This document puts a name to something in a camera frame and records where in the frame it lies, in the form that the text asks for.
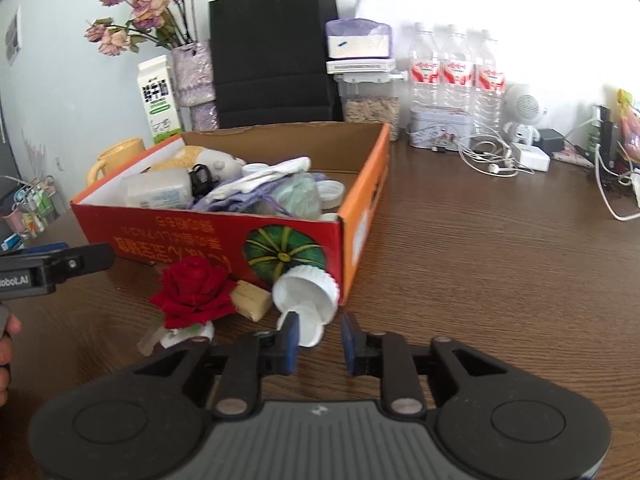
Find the person left hand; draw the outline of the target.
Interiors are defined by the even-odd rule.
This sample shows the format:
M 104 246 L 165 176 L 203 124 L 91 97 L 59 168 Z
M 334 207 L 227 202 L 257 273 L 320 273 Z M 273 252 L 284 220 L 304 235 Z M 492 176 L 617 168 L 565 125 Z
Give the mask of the person left hand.
M 14 314 L 10 314 L 0 341 L 0 406 L 6 405 L 8 402 L 11 383 L 10 364 L 13 360 L 12 337 L 21 330 L 21 321 Z

